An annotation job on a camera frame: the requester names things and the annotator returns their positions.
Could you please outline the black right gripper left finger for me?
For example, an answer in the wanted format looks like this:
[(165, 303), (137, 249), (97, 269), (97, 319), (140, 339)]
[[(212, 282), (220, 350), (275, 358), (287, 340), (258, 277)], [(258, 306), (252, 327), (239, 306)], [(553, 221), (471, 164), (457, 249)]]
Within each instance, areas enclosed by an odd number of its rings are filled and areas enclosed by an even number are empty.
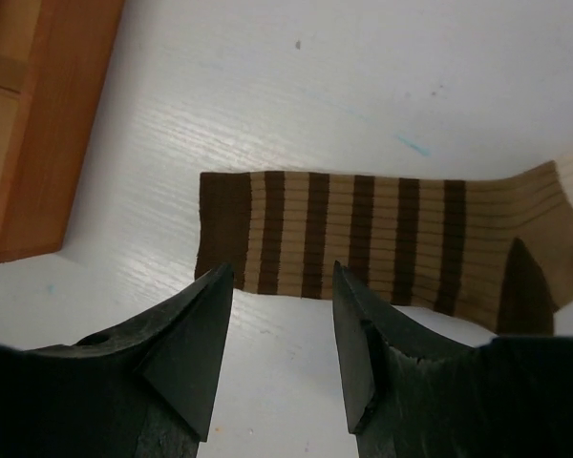
[(72, 345), (0, 344), (0, 457), (193, 457), (209, 433), (234, 274)]

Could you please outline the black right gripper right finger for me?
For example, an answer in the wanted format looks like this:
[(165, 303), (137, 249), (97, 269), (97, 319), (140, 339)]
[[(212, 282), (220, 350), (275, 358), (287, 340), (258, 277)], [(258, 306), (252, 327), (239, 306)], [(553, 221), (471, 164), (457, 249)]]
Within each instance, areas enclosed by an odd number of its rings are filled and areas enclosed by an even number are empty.
[(573, 337), (471, 347), (335, 265), (334, 334), (362, 457), (573, 457)]

